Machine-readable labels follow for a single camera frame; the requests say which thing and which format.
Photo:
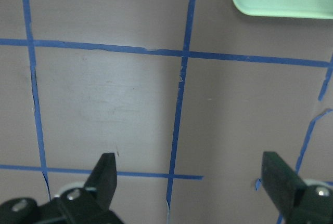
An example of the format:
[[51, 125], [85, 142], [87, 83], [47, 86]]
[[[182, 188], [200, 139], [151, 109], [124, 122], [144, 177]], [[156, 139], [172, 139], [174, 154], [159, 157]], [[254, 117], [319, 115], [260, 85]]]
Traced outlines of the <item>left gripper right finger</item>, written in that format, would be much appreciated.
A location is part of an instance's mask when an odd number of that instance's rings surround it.
[[263, 153], [261, 183], [284, 223], [332, 223], [332, 185], [302, 179], [276, 152]]

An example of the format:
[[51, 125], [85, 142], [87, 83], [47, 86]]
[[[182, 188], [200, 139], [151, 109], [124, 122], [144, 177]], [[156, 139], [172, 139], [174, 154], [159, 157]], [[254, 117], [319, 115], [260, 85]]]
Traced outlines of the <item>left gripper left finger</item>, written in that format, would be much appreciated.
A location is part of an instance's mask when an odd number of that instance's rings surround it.
[[1, 204], [1, 223], [122, 223], [109, 209], [117, 188], [114, 153], [101, 155], [82, 187], [73, 187], [38, 206], [21, 197]]

